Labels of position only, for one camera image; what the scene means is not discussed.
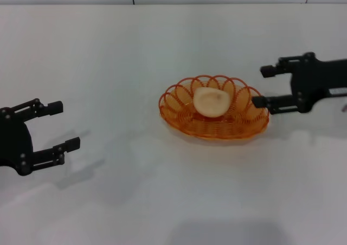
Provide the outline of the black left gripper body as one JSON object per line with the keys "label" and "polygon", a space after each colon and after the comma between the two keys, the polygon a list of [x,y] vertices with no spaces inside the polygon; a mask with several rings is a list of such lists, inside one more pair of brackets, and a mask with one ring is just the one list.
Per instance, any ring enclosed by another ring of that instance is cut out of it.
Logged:
{"label": "black left gripper body", "polygon": [[20,176],[32,173],[33,144],[26,124],[11,108],[1,108],[1,166]]}

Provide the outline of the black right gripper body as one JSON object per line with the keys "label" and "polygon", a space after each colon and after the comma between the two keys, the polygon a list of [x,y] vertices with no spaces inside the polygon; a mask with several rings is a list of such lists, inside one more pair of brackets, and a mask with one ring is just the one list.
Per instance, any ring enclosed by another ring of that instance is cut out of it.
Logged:
{"label": "black right gripper body", "polygon": [[320,61],[306,53],[289,64],[291,91],[300,113],[308,113],[322,99],[346,97],[346,59]]}

